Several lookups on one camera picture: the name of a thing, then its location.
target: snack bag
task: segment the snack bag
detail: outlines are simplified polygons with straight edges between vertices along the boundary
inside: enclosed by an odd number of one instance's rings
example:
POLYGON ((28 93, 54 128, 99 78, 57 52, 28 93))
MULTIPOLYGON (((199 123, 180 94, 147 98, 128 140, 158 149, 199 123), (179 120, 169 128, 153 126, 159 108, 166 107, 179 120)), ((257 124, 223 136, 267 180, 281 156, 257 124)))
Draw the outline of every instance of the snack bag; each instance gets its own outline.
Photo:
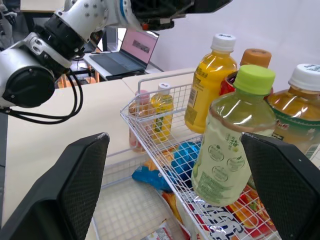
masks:
MULTIPOLYGON (((169 204, 174 216, 179 220, 184 227, 181 227, 185 240, 204 240, 202 234, 195 226, 189 214, 184 209, 182 203, 176 198, 173 193, 166 193, 159 191, 159 194, 169 204)), ((181 195, 184 201, 187 202, 188 208, 192 211, 198 222, 204 226, 204 231, 208 236, 214 240, 238 240, 244 238, 247 233, 245 229, 237 219, 229 213, 226 208, 213 207, 202 199, 194 195, 190 195, 190 192, 182 192, 181 195), (204 212, 204 216, 199 215, 201 210, 204 212)))
MULTIPOLYGON (((192 187, 191 173, 200 151, 201 142, 184 142, 166 149, 156 156, 156 162, 166 171, 171 181, 183 187, 192 187)), ((157 190, 172 193, 168 183, 152 159, 146 161, 132 174, 134 180, 151 184, 157 190)))
POLYGON ((247 185, 240 198, 226 207, 244 226, 254 240, 261 240, 277 231, 275 225, 258 197, 258 193, 247 185))
POLYGON ((176 204, 176 195, 174 193, 166 193, 165 191, 159 191, 158 194, 162 197, 165 203, 170 207, 170 209, 173 212, 173 215, 175 218, 178 220, 178 223, 180 225, 180 228, 182 230, 183 236, 185 240, 191 240, 191 233, 189 230, 183 225, 183 221, 180 217, 180 214, 177 209, 177 204, 176 204))
POLYGON ((159 229, 151 233, 150 235, 142 238, 141 240, 174 240, 170 229, 167 225, 167 220, 164 220, 159 229))

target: white table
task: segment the white table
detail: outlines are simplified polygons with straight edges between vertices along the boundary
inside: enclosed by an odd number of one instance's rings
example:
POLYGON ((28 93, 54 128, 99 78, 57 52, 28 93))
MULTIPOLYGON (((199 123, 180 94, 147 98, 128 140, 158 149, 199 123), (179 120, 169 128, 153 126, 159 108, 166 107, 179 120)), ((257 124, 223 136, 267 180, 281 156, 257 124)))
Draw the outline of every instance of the white table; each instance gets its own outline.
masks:
MULTIPOLYGON (((104 69, 102 66, 100 66, 96 61, 94 61, 90 56, 96 55, 96 54, 91 54, 91 53, 86 53, 83 57, 83 60, 90 65, 97 73, 101 75, 106 81, 106 76, 112 76, 106 69, 104 69)), ((155 74, 155 73, 161 73, 159 69, 156 69, 154 66, 151 64, 148 64, 146 70, 148 74, 155 74)))
MULTIPOLYGON (((140 79, 166 74, 172 72, 84 85, 84 104, 81 112, 61 124, 39 125, 9 117, 2 224, 6 223, 34 182, 55 164, 68 144, 86 136, 108 132, 108 156, 128 149, 129 130, 120 117, 120 110, 134 97, 134 86, 138 86, 140 79)), ((174 86, 191 83, 192 77, 179 76, 166 78, 165 81, 174 86)), ((158 88, 157 82, 146 84, 148 90, 156 91, 158 88)), ((48 102, 30 111, 47 115, 67 115, 73 103, 70 87, 57 89, 48 102)), ((129 150, 107 157, 106 164, 114 164, 136 156, 140 154, 129 150)), ((96 239, 92 227, 89 228, 86 239, 96 239)))
POLYGON ((54 13, 65 6, 65 0, 21 0, 22 12, 54 13))

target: blue snack bag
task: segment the blue snack bag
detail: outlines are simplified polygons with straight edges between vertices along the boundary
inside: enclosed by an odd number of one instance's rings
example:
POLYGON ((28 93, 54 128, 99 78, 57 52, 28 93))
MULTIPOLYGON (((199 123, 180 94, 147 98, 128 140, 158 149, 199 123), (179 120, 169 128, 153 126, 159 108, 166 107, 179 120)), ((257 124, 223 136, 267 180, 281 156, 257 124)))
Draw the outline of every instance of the blue snack bag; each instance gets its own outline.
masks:
MULTIPOLYGON (((192 187, 192 183, 189 179, 191 178, 192 169, 198 158, 200 147, 201 142, 198 141, 184 142, 176 147, 167 149, 161 154, 161 156, 164 155, 166 160, 171 163, 170 166, 163 166, 163 168, 166 169, 166 174, 171 178, 173 183, 181 184, 181 186, 185 187, 185 185, 181 183, 182 181, 189 188, 192 187)), ((163 190, 167 193, 172 192, 170 186, 152 159, 146 161, 142 166, 135 170, 132 174, 132 178, 140 182, 151 184, 157 190, 163 190)))
POLYGON ((162 176, 159 170, 149 170, 148 166, 140 166, 132 174, 132 178, 136 181, 150 184, 155 187, 155 189, 163 190, 171 193, 172 190, 165 178, 162 176))

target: laptop keyboard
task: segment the laptop keyboard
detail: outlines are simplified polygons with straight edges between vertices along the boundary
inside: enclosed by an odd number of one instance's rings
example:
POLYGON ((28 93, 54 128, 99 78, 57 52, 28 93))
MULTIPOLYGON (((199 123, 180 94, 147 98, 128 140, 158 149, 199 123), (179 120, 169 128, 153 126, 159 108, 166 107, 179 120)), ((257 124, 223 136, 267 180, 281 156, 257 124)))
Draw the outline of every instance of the laptop keyboard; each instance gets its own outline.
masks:
POLYGON ((121 66, 125 67, 127 70, 134 71, 141 68, 138 64, 130 60, 129 58, 118 54, 110 54, 109 58, 120 64, 121 66))

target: bottle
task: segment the bottle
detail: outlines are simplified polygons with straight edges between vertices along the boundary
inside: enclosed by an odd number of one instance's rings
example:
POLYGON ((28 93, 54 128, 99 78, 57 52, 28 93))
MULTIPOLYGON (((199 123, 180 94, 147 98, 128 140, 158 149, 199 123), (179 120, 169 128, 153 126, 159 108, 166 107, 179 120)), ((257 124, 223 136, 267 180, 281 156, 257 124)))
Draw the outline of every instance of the bottle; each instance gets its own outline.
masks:
POLYGON ((320 65, 299 64, 289 85, 268 97, 277 118, 273 137, 310 158, 320 144, 320 65))
POLYGON ((159 92, 151 98, 156 115, 161 115, 154 120, 152 138, 155 143, 167 141, 171 133, 173 115, 163 115, 174 110, 174 98, 170 95, 170 88, 170 84, 160 83, 159 92))
MULTIPOLYGON (((264 68, 268 68, 271 61, 271 57, 272 57, 272 54, 266 50, 248 48, 243 53, 240 66, 258 65, 264 68)), ((232 93, 235 91, 233 84, 236 80, 237 74, 238 74, 238 71, 235 71, 224 78, 220 86, 220 92, 219 92, 220 96, 224 94, 232 93)))
POLYGON ((264 96, 275 73, 257 65, 243 65, 234 82, 235 92, 213 101, 191 181, 207 203, 223 207, 234 203, 251 176, 243 132, 271 136, 276 117, 264 96))
POLYGON ((212 53, 206 55, 197 67, 187 109, 185 124, 196 133, 203 134, 211 102, 219 97, 223 79, 237 70, 236 61, 230 56, 236 38, 229 34, 216 34, 212 41, 212 53))
MULTIPOLYGON (((148 91, 146 90, 141 90, 140 95, 138 92, 135 93, 136 99, 135 102, 133 102, 129 106, 129 116, 132 118, 147 118, 147 117, 152 117, 156 114, 155 108, 152 106, 150 103, 150 95, 148 94, 148 91)), ((148 136, 153 135, 152 131, 152 126, 153 126, 153 121, 152 120, 145 120, 141 121, 142 128, 137 130, 138 132, 141 131, 146 131, 148 136)), ((145 152, 145 149, 141 145, 141 143, 138 141, 137 137, 135 134, 129 129, 129 144, 130 147, 132 147, 133 151, 137 153, 142 153, 145 152)))

